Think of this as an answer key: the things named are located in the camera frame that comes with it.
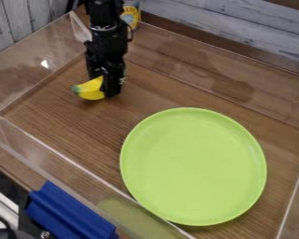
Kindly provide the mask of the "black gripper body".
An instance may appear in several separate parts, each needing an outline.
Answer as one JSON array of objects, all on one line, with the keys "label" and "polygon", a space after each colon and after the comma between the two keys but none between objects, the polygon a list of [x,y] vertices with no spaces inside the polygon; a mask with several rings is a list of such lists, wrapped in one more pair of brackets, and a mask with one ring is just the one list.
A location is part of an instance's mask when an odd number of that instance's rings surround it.
[{"label": "black gripper body", "polygon": [[88,30],[92,38],[84,42],[87,69],[96,70],[103,67],[123,70],[123,56],[130,41],[128,26],[118,24],[101,27],[91,24]]}]

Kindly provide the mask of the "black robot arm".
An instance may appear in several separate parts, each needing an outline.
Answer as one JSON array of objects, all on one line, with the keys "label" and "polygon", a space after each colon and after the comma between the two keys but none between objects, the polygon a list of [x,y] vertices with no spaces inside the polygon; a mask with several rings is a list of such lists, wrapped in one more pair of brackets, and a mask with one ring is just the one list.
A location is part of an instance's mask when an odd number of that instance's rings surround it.
[{"label": "black robot arm", "polygon": [[84,0],[89,16],[91,39],[85,40],[85,65],[89,80],[103,78],[97,91],[106,97],[122,92],[128,51],[128,25],[122,19],[123,0]]}]

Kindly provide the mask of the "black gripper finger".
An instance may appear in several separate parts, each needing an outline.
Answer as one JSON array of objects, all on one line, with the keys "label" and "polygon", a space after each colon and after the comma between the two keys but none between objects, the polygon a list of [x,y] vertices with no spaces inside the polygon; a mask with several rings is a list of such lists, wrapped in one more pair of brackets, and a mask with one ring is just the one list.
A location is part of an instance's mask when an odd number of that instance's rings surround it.
[{"label": "black gripper finger", "polygon": [[101,91],[106,97],[114,97],[122,93],[122,85],[126,82],[126,64],[106,62],[103,66]]},{"label": "black gripper finger", "polygon": [[95,79],[103,74],[103,63],[93,59],[85,59],[88,78]]}]

